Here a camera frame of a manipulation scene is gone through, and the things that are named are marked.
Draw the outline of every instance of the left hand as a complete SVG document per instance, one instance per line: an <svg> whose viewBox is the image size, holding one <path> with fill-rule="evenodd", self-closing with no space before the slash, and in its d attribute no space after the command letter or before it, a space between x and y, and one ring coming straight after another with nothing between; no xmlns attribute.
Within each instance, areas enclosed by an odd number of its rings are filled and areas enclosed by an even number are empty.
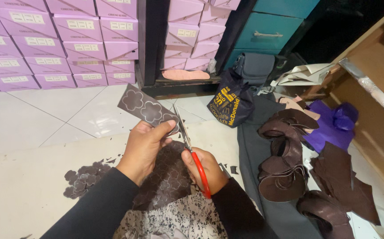
<svg viewBox="0 0 384 239"><path fill-rule="evenodd" d="M165 137L175 126L174 120L164 122L157 127L140 121L131 130L126 150L116 168L140 186L143 179L154 169L159 150L173 141Z"/></svg>

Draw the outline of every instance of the gray fabric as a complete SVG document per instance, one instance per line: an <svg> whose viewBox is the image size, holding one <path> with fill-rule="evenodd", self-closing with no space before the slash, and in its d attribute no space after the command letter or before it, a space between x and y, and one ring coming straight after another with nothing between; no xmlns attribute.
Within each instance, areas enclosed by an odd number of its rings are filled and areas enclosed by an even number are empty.
<svg viewBox="0 0 384 239"><path fill-rule="evenodd" d="M238 126L239 167L245 191L280 239L322 239L317 225L298 213L296 200L269 202L258 192L258 165L271 156L271 141L261 138L257 129L285 105L276 103L273 94L256 96L254 103L253 114Z"/></svg>

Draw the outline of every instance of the teal cabinet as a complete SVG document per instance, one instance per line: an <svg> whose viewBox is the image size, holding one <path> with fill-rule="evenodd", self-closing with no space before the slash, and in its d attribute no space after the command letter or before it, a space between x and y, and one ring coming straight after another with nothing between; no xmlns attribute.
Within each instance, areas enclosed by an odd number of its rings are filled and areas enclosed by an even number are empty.
<svg viewBox="0 0 384 239"><path fill-rule="evenodd" d="M301 18L251 13L235 49L279 49L303 22Z"/></svg>
<svg viewBox="0 0 384 239"><path fill-rule="evenodd" d="M319 0L258 0L254 12L306 18Z"/></svg>

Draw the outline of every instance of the brown leather piece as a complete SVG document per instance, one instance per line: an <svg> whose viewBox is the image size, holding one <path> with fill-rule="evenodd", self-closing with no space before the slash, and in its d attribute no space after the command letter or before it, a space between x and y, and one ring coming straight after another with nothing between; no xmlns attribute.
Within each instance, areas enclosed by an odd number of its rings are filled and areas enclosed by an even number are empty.
<svg viewBox="0 0 384 239"><path fill-rule="evenodd" d="M298 200L297 210L317 220L324 239L354 239L347 210L335 198L318 190L308 191Z"/></svg>
<svg viewBox="0 0 384 239"><path fill-rule="evenodd" d="M337 199L347 211L353 211L375 225L381 225L372 197L372 186L356 178L351 156L343 149L325 143L317 158L312 159L311 173L326 194Z"/></svg>

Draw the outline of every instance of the purple fabric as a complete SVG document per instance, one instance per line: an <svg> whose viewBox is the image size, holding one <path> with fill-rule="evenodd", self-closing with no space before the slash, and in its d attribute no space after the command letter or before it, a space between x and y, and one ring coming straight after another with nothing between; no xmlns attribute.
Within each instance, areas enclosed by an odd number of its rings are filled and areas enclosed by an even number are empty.
<svg viewBox="0 0 384 239"><path fill-rule="evenodd" d="M304 139L307 140L317 153L322 151L325 146L325 141L347 151L349 144L354 137L354 132L351 130L346 131L338 129L334 125L333 111L331 111L331 109L322 101L314 101L309 107L310 111L320 114L320 118L317 120L319 128L314 130L308 136L304 136Z"/></svg>

